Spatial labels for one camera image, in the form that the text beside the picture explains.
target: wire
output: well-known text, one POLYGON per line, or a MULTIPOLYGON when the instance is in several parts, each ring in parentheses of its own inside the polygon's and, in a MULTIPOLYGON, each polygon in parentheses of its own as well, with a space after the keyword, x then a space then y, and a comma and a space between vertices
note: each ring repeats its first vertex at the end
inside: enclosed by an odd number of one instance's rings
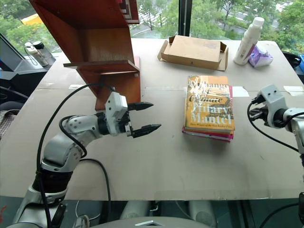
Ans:
POLYGON ((289 124, 289 122, 290 122, 293 118, 295 118, 295 117, 297 117, 297 116, 300 116, 300 115, 304 115, 304 112, 302 112, 302 113, 297 113, 297 114, 294 114, 294 115, 290 116, 290 117, 286 120, 286 122, 285 122, 285 124, 283 125, 283 127, 285 127, 287 124, 289 124))
POLYGON ((63 106, 63 104, 71 97, 73 96, 75 93, 77 93, 78 91, 84 89, 84 88, 87 88, 89 86, 105 86, 105 87, 108 87, 111 91, 114 91, 114 89, 109 86, 109 85, 105 85, 105 84, 102 84, 102 83, 90 83, 90 84, 87 84, 87 85, 84 85, 82 87, 79 87, 78 89, 76 89, 75 91, 71 92, 60 104, 59 106, 57 107, 57 109, 54 111, 53 115, 51 116, 51 118, 49 119, 47 125, 45 126, 43 132, 42 132, 42 135, 40 137, 40 141, 39 141, 39 145, 38 145, 38 150, 37 150, 37 156, 36 156, 36 175, 37 175, 37 179, 38 179, 38 183, 39 183, 39 191, 40 191, 40 194, 41 194, 41 198, 42 198, 42 202, 43 202, 43 206, 44 206, 44 210, 46 212, 46 217, 47 217, 47 228, 51 228, 52 226, 52 221, 51 221, 51 216, 50 216, 50 213, 49 213, 49 208, 48 208, 48 201, 47 201, 47 198, 46 198, 46 194, 44 192, 44 188, 43 188, 43 181, 42 181, 42 178, 41 178, 41 166, 40 166, 40 160, 41 160, 41 150, 42 150, 42 145, 43 145, 43 141, 44 141, 44 138, 47 134, 47 131, 48 131, 48 128, 49 126, 51 125, 52 121, 54 120, 56 114, 59 112, 60 108, 63 106))
POLYGON ((24 51, 25 51, 25 53, 28 55, 28 57, 29 57, 30 61, 32 62, 32 64, 35 65, 35 66, 37 66, 37 65, 38 65, 37 61, 33 58, 33 56, 30 56, 30 55, 29 55, 29 53, 28 53, 26 47, 24 47, 24 51))
POLYGON ((107 220, 109 221, 109 219, 110 219, 110 214, 111 214, 112 201, 111 201, 111 192, 110 192, 110 184, 109 184, 108 173, 106 172, 104 165, 103 165, 100 161, 98 161, 98 160, 96 160, 96 159, 93 159, 93 158, 84 158, 84 159, 81 159, 80 161, 81 161, 81 162, 83 162, 83 161, 95 162, 95 163, 97 163, 97 164, 101 167, 101 169, 104 171, 104 178, 105 178, 105 183, 106 183, 106 190, 107 190, 107 192, 108 192, 108 218, 107 218, 107 220))
POLYGON ((189 219, 193 220, 193 219, 191 218, 191 216, 188 215, 188 214, 181 208, 181 206, 179 205, 179 203, 177 202, 177 200, 175 201, 175 204, 176 204, 176 206, 180 209, 180 211, 181 211, 186 217, 188 217, 189 219))
POLYGON ((264 133, 263 131, 261 131, 261 130, 252 122, 252 120, 250 119, 250 113, 249 113, 250 107, 251 107, 252 104, 253 104, 253 103, 251 102, 251 103, 248 105, 248 108, 247 108, 247 117, 248 117, 248 120, 249 120, 249 122, 251 123, 251 125, 252 125, 258 132, 260 132, 262 135, 268 137, 269 139, 271 139, 271 140, 273 140, 273 141, 275 141, 275 142, 277 142, 277 143, 279 143, 279 144, 282 144, 283 146, 286 146, 286 147, 288 147, 288 148, 290 148, 290 149, 292 149, 292 150, 294 150, 294 151, 299 152, 299 150, 298 150, 297 148, 295 148, 295 147, 293 147, 293 146, 291 146, 291 145, 288 145, 288 144, 286 144, 285 142, 282 142, 282 141, 280 141, 280 140, 278 140, 278 139, 275 139, 274 137, 271 137, 270 135, 264 133))
POLYGON ((84 158, 84 157, 86 157, 86 155, 87 155, 87 151, 86 151, 85 146, 84 146, 83 144, 81 144, 80 141, 78 141, 76 138, 74 138, 71 134, 69 134, 69 132, 67 132, 67 131, 64 129, 63 125, 62 125, 63 121, 65 121, 65 120, 67 120, 67 119, 69 119, 69 118, 71 118, 71 117, 73 117, 73 115, 66 116, 66 117, 62 118, 62 119, 59 121, 59 128, 60 128, 60 130, 61 130, 69 139, 71 139, 76 145, 78 145, 78 146, 82 149, 83 155, 81 155, 81 158, 84 158))
MULTIPOLYGON (((75 215, 76 215, 77 218, 79 217, 79 215, 77 213, 78 204, 79 204, 79 200, 77 201, 77 204, 76 204, 76 207, 75 207, 75 215)), ((98 215, 96 215, 95 217, 93 217, 93 218, 89 218, 89 220, 90 221, 94 220, 94 219, 98 218, 99 216, 100 216, 100 213, 98 215)))
POLYGON ((288 205, 285 205, 283 207, 280 207, 276 210, 274 210, 273 212, 271 212, 265 219, 264 221, 262 222, 262 224, 260 225, 260 228, 263 228, 265 226, 265 224, 268 222, 268 220, 271 219, 271 217, 273 217, 276 213, 280 212, 281 210, 284 210, 286 208, 290 208, 290 207, 294 207, 294 206, 297 206, 299 205, 299 203, 293 203, 293 204, 288 204, 288 205))

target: plaid fabric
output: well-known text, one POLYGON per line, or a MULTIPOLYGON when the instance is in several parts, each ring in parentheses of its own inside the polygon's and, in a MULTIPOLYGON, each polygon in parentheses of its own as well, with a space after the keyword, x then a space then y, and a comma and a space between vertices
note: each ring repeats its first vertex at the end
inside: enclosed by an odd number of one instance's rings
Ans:
POLYGON ((14 121, 19 110, 0 111, 0 140, 14 121))

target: tabletop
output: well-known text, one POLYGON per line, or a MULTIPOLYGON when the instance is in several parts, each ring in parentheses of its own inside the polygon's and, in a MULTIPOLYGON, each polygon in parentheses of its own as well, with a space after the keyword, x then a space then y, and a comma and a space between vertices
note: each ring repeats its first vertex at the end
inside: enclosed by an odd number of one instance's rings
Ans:
MULTIPOLYGON (((299 154, 258 133, 248 122, 246 109, 257 91, 271 83, 301 86, 274 42, 264 41, 274 56, 270 66, 253 69, 232 62, 239 41, 229 46, 226 72, 159 62, 163 40, 133 39, 134 54, 141 58, 142 101, 153 107, 131 112, 135 129, 162 124, 157 131, 133 139, 104 136, 87 147, 88 157, 107 169, 113 200, 237 200, 296 198, 303 189, 299 154), (233 86, 243 86, 249 97, 234 97, 235 137, 230 143, 185 135, 185 85, 188 75, 226 75, 233 86)), ((35 177, 35 156, 40 135, 58 104, 84 82, 58 60, 30 96, 0 142, 0 195, 23 197, 35 177)), ((302 96, 282 92, 289 107, 299 107, 302 96)), ((45 143, 59 132, 58 121, 73 114, 94 114, 95 97, 89 89, 71 97, 61 108, 45 143)), ((293 134, 285 129, 257 125, 292 146, 293 134)), ((79 164, 69 183, 67 199, 106 200, 103 174, 98 166, 79 164)))

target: window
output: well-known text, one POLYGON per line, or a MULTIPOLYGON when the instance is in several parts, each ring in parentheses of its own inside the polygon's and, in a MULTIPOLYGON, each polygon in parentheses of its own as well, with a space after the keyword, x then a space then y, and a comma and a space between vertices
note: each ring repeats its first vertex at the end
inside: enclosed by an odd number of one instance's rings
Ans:
POLYGON ((42 41, 50 52, 61 52, 28 0, 0 0, 0 33, 23 55, 26 42, 42 41))
POLYGON ((130 25, 132 38, 168 38, 178 33, 179 0, 137 0, 139 25, 130 25))
POLYGON ((240 40, 254 17, 265 19, 261 40, 304 53, 303 0, 193 0, 190 36, 240 40))

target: wooden shelf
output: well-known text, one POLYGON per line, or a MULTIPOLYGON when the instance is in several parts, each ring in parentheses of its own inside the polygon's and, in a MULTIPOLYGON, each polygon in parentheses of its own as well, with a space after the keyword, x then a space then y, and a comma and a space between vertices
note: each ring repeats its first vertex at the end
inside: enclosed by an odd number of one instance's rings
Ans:
POLYGON ((129 60, 64 63, 64 67, 104 74, 139 72, 129 60))
MULTIPOLYGON (((129 102, 140 101, 139 60, 115 0, 30 0, 36 12, 86 83, 103 81, 129 102)), ((131 1, 136 9, 136 1, 131 1)), ((104 89, 90 87, 96 110, 104 109, 104 89)))

